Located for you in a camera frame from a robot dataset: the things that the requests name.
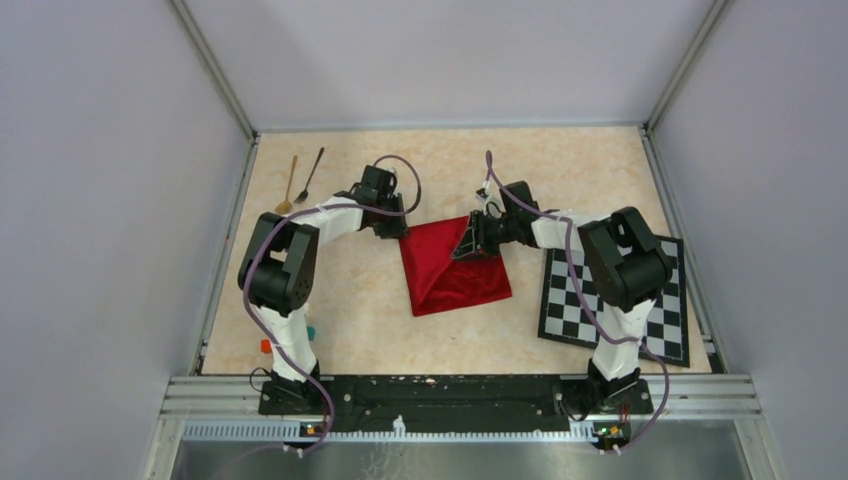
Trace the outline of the red cloth napkin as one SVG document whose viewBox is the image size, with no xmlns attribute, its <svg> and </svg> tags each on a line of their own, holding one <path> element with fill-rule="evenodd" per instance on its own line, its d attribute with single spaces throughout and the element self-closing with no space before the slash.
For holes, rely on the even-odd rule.
<svg viewBox="0 0 848 480">
<path fill-rule="evenodd" d="M 458 261 L 451 257 L 467 225 L 466 217 L 416 225 L 399 240 L 413 316 L 478 306 L 512 296 L 502 258 Z"/>
</svg>

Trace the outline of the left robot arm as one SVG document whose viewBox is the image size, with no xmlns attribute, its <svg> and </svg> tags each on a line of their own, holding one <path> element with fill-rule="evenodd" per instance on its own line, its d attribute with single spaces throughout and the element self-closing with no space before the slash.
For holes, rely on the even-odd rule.
<svg viewBox="0 0 848 480">
<path fill-rule="evenodd" d="M 239 274 L 246 310 L 267 335 L 273 365 L 263 392 L 297 413 L 319 404 L 319 362 L 310 345 L 306 304 L 320 247 L 347 233 L 372 230 L 383 239 L 408 232 L 397 175 L 367 165 L 359 182 L 312 208 L 257 219 Z"/>
</svg>

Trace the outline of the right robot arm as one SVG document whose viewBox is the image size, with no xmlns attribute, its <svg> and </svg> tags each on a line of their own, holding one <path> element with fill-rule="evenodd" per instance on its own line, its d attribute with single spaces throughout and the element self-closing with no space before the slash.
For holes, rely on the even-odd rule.
<svg viewBox="0 0 848 480">
<path fill-rule="evenodd" d="M 647 319 L 673 275 L 669 257 L 633 206 L 579 223 L 558 211 L 541 210 L 524 181 L 504 186 L 501 200 L 503 209 L 498 215 L 485 210 L 470 213 L 452 259 L 497 257 L 502 245 L 511 242 L 538 249 L 560 248 L 578 302 L 589 310 L 573 259 L 574 253 L 581 253 L 602 304 L 600 313 L 587 315 L 600 340 L 587 367 L 586 397 L 594 409 L 614 411 L 639 379 Z"/>
</svg>

